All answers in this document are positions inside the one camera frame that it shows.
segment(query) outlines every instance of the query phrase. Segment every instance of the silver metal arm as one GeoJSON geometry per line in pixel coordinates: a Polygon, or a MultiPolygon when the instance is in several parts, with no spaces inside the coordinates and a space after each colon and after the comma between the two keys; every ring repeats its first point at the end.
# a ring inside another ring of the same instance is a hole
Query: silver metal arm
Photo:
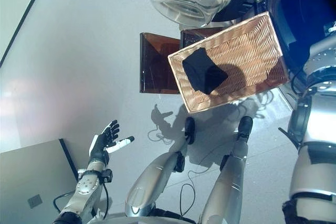
{"type": "Polygon", "coordinates": [[[299,156],[283,205],[286,223],[336,223],[336,35],[311,46],[307,90],[288,126],[299,156]]]}
{"type": "Polygon", "coordinates": [[[221,173],[204,207],[202,224],[239,224],[243,199],[243,179],[247,158],[247,140],[252,118],[245,116],[238,127],[238,138],[230,155],[223,157],[221,173]]]}
{"type": "Polygon", "coordinates": [[[155,201],[163,192],[172,172],[182,172],[187,145],[193,142],[195,122],[186,119],[185,139],[170,148],[169,152],[156,158],[143,171],[129,191],[125,214],[129,217],[147,216],[155,208],[155,201]]]}
{"type": "Polygon", "coordinates": [[[100,135],[95,135],[90,149],[90,161],[85,170],[81,170],[74,195],[63,208],[54,224],[81,224],[89,217],[95,203],[100,199],[102,184],[111,182],[112,171],[105,170],[109,155],[128,145],[134,140],[130,136],[121,141],[114,141],[119,132],[117,121],[111,122],[100,135]]]}

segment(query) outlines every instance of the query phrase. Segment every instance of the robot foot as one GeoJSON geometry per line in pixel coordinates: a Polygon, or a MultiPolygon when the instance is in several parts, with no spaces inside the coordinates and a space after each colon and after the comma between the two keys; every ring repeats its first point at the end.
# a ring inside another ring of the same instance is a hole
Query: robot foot
{"type": "Polygon", "coordinates": [[[195,141],[195,120],[192,117],[186,118],[184,128],[185,139],[189,140],[188,144],[193,144],[195,141]]]}
{"type": "Polygon", "coordinates": [[[240,123],[238,126],[237,139],[245,138],[245,141],[247,142],[248,138],[250,137],[252,126],[253,119],[249,116],[243,116],[242,119],[240,119],[240,123]]]}

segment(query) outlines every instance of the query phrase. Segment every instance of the wicker basket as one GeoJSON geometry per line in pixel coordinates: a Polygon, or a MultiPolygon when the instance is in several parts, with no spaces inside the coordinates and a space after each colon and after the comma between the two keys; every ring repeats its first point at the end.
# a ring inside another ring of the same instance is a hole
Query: wicker basket
{"type": "Polygon", "coordinates": [[[288,82],[287,67],[268,12],[171,54],[168,60],[190,113],[204,111],[288,82]],[[209,95],[192,88],[182,67],[182,61],[201,47],[229,76],[209,95]]]}

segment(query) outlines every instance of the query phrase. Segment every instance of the gray floor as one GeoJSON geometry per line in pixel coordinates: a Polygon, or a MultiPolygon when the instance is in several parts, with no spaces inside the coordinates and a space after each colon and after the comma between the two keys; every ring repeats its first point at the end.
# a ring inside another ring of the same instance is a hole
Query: gray floor
{"type": "MultiPolygon", "coordinates": [[[[123,211],[127,192],[146,165],[183,137],[187,114],[181,97],[139,93],[139,33],[179,38],[178,28],[149,0],[36,0],[0,70],[6,108],[1,113],[1,151],[63,137],[76,166],[84,167],[93,135],[118,119],[120,136],[135,136],[131,145],[110,157],[114,177],[108,185],[109,213],[123,211]],[[172,111],[165,118],[172,129],[163,140],[153,131],[155,104],[162,113],[172,111]]],[[[274,89],[195,114],[196,141],[188,149],[185,171],[172,174],[157,206],[179,212],[188,171],[200,172],[190,172],[196,201],[186,215],[198,220],[239,119],[250,115],[254,128],[241,223],[284,223],[281,204],[288,197],[297,154],[277,128],[287,128],[290,113],[274,89]]],[[[183,209],[191,201],[192,191],[186,187],[183,209]]]]}
{"type": "MultiPolygon", "coordinates": [[[[162,98],[166,101],[173,99],[175,98],[162,98]]],[[[187,116],[184,107],[179,103],[162,103],[158,108],[161,112],[173,111],[174,114],[166,120],[172,124],[172,135],[183,136],[183,119],[187,116]]],[[[277,128],[287,127],[290,112],[282,94],[278,89],[273,89],[234,105],[224,105],[193,114],[197,134],[195,143],[188,147],[185,170],[183,173],[172,174],[165,191],[157,201],[157,207],[180,212],[180,190],[183,184],[190,183],[187,176],[189,174],[196,187],[196,200],[186,217],[198,220],[219,175],[222,157],[232,146],[239,119],[250,115],[254,117],[254,127],[249,140],[240,223],[284,223],[281,205],[288,197],[291,172],[297,154],[294,146],[277,128]]],[[[154,124],[148,128],[152,129],[155,129],[154,124]]],[[[150,139],[145,137],[122,150],[131,155],[125,157],[125,162],[121,164],[122,169],[113,160],[121,160],[125,154],[116,153],[112,158],[110,168],[114,170],[114,181],[108,185],[113,200],[110,214],[123,211],[124,200],[133,182],[151,160],[167,151],[175,142],[167,138],[160,140],[156,134],[160,137],[160,131],[151,132],[150,139]]],[[[189,207],[192,199],[192,190],[185,187],[182,194],[183,210],[189,207]]]]}

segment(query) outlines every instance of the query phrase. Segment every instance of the black towel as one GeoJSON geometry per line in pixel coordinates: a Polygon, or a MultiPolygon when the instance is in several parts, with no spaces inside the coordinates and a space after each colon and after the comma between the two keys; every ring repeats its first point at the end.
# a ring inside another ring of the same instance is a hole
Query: black towel
{"type": "Polygon", "coordinates": [[[228,75],[206,54],[205,48],[194,51],[182,61],[182,66],[195,91],[210,94],[228,75]]]}

